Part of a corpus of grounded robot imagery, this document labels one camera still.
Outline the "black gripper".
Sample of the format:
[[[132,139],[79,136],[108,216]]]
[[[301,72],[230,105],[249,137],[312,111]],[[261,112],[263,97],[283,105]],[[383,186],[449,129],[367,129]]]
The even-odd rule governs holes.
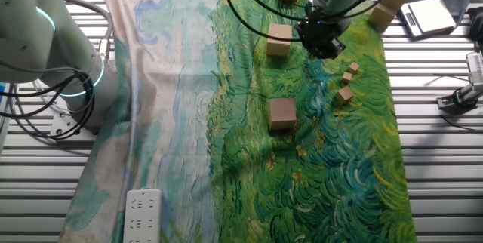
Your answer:
[[[295,30],[303,45],[308,46],[307,51],[311,56],[326,59],[325,43],[330,43],[342,35],[346,30],[346,21],[323,20],[322,18],[328,15],[313,3],[306,3],[303,9],[306,17],[295,26]],[[331,42],[328,49],[328,57],[336,59],[345,50],[345,45],[341,42]]]

